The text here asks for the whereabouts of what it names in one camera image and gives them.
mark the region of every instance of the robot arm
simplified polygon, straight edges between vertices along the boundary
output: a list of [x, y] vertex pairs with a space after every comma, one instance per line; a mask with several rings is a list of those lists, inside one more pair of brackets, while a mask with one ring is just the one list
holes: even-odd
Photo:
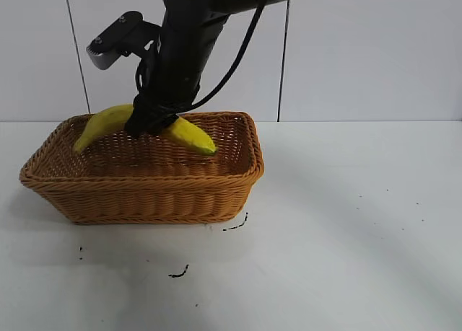
[[[199, 91], [202, 71], [214, 44], [231, 14], [257, 8], [253, 19], [256, 25], [265, 5], [286, 0], [163, 1], [166, 10], [162, 27], [142, 21], [140, 13], [129, 12], [87, 48], [100, 69], [108, 68], [120, 55], [135, 53], [141, 58], [137, 72], [140, 94], [126, 124], [126, 130], [135, 136], [142, 131], [157, 133], [170, 124], [172, 111], [166, 109], [188, 110]], [[154, 43], [146, 51], [144, 46], [151, 40]]]

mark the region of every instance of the yellow banana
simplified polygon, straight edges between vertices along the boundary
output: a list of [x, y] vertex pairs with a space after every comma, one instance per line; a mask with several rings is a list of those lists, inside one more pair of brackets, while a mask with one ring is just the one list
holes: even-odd
[[[132, 112], [133, 105], [124, 104], [109, 107], [93, 115], [74, 144], [74, 151], [81, 153], [96, 139], [123, 130]], [[173, 124], [164, 129], [161, 135], [198, 154], [213, 156], [217, 152], [212, 138], [197, 125], [184, 118], [178, 118]]]

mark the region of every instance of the black wire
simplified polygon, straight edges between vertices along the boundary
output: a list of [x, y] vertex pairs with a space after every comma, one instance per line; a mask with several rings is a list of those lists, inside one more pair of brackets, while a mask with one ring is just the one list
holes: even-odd
[[[243, 42], [239, 48], [239, 51], [237, 52], [236, 58], [232, 62], [230, 69], [223, 76], [222, 80], [218, 83], [218, 85], [216, 85], [216, 87], [213, 88], [213, 90], [210, 91], [210, 93], [208, 93], [208, 95], [206, 95], [202, 100], [200, 100], [199, 102], [195, 104], [192, 104], [189, 107], [165, 107], [164, 105], [162, 105], [162, 110], [170, 114], [175, 114], [175, 113], [180, 113], [180, 112], [189, 112], [189, 111], [195, 110], [198, 107], [206, 104], [211, 98], [213, 98], [219, 91], [222, 90], [225, 84], [231, 79], [231, 76], [235, 73], [240, 62], [242, 61], [244, 54], [247, 51], [247, 47], [250, 43], [250, 39], [252, 38], [253, 33], [255, 32], [255, 28], [258, 24], [261, 13], [265, 9], [267, 2], [268, 0], [259, 0], [255, 13], [252, 16], [252, 20], [250, 21], [247, 32], [243, 39]], [[145, 84], [144, 83], [145, 69], [146, 69], [146, 64], [143, 60], [141, 60], [138, 65], [138, 68], [136, 69], [136, 75], [135, 75], [136, 88], [138, 89], [138, 92], [140, 93], [143, 92], [143, 86], [141, 85], [141, 82], [142, 84]]]

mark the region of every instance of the white tabletop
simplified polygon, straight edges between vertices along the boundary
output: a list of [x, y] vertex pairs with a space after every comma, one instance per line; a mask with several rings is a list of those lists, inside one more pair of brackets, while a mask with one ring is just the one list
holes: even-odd
[[211, 226], [70, 224], [17, 180], [55, 126], [0, 124], [1, 331], [462, 330], [462, 123], [259, 123]]

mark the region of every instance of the woven basket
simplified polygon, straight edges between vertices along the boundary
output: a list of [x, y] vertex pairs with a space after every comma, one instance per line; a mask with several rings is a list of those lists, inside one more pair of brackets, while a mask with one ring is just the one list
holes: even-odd
[[20, 173], [21, 183], [76, 224], [196, 224], [238, 214], [263, 174], [255, 125], [243, 112], [184, 115], [218, 146], [199, 156], [161, 136], [105, 136], [81, 155], [72, 146], [90, 115], [52, 132]]

